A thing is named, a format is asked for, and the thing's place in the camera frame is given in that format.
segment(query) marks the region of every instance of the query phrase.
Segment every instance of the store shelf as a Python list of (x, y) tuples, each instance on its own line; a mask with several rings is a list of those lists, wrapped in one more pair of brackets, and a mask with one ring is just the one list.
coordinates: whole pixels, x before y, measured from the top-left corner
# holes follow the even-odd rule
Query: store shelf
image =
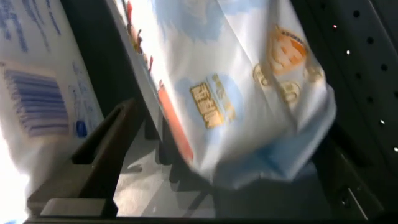
[(120, 215), (327, 219), (331, 208), (333, 218), (364, 220), (398, 211), (398, 2), (292, 1), (335, 90), (336, 123), (293, 184), (238, 192), (211, 188), (179, 158), (114, 1), (62, 2), (103, 113), (137, 98), (163, 140), (159, 150), (141, 130), (131, 146), (115, 194)]

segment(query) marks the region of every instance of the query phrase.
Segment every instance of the orange cartoon character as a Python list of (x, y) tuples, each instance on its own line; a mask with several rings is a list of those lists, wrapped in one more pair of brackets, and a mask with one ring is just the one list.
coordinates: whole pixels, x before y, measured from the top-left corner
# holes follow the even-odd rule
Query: orange cartoon character
[(141, 44), (142, 44), (142, 37), (141, 37), (141, 32), (142, 29), (139, 29), (138, 32), (136, 30), (136, 28), (133, 26), (132, 24), (132, 5), (130, 3), (130, 1), (127, 2), (127, 6), (126, 6), (126, 10), (127, 10), (127, 32), (130, 35), (130, 41), (132, 46), (134, 47), (134, 50), (141, 54), (142, 57), (144, 58), (145, 64), (148, 66), (149, 68), (149, 72), (152, 70), (152, 64), (154, 63), (154, 59), (152, 56), (150, 56), (150, 62), (148, 65), (148, 58), (147, 55), (143, 52)]

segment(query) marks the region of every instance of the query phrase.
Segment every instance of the white product package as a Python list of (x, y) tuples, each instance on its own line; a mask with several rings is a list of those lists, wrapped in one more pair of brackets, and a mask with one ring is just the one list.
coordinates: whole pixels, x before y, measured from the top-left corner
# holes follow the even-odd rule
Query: white product package
[(0, 1), (0, 30), (0, 223), (21, 222), (103, 115), (59, 0)]
[(140, 53), (151, 58), (150, 77), (190, 168), (234, 189), (258, 178), (293, 180), (336, 105), (290, 1), (129, 4)]

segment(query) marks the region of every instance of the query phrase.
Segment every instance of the perforated panel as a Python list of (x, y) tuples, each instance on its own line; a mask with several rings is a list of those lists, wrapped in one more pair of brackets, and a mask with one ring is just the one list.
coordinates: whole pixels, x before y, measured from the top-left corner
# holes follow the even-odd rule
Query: perforated panel
[[(345, 183), (356, 196), (363, 196), (359, 203), (369, 204), (350, 179), (358, 175), (369, 187), (368, 199), (376, 198), (373, 202), (380, 203), (385, 211), (397, 211), (398, 54), (394, 46), (398, 25), (394, 20), (398, 2), (292, 3), (335, 89), (338, 114), (331, 136), (349, 155), (350, 167), (355, 170), (331, 178), (341, 179), (335, 182)], [(364, 213), (375, 215), (371, 209)]]

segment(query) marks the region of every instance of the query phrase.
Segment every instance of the blue barcode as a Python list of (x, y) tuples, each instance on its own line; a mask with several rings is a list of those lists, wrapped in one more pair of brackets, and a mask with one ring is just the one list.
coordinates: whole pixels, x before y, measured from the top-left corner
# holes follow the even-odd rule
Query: blue barcode
[(69, 134), (68, 112), (56, 79), (6, 70), (7, 89), (19, 122), (30, 137)]

